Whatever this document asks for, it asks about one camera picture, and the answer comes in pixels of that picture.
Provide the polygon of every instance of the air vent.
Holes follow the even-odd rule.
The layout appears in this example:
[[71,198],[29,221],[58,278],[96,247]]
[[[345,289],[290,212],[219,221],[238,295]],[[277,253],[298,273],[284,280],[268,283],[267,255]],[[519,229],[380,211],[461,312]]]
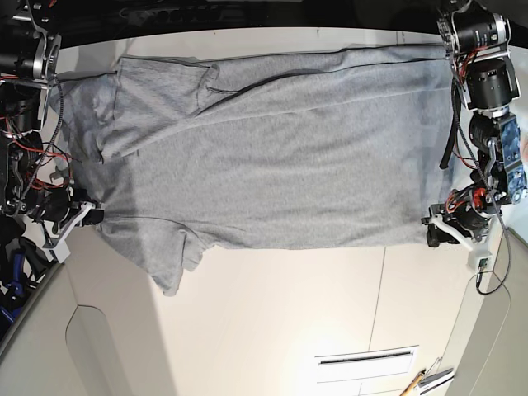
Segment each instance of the air vent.
[[356,353],[353,355],[318,356],[317,381],[367,380],[388,375],[407,374],[413,367],[418,346]]

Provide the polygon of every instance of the t-shirt sleeve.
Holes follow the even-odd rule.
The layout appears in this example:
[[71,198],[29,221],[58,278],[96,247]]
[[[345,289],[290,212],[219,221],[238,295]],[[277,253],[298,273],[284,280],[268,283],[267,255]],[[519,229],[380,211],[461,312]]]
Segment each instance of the t-shirt sleeve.
[[185,225],[165,219],[109,218],[99,231],[121,256],[151,275],[167,296],[176,294],[184,268],[194,270],[206,249]]

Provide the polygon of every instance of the gray t-shirt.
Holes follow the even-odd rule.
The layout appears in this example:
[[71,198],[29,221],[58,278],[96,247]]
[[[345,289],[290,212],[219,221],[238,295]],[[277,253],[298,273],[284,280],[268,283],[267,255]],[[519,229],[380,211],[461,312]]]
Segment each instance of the gray t-shirt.
[[185,64],[64,84],[75,182],[102,237],[166,295],[204,250],[424,243],[450,188],[441,46]]

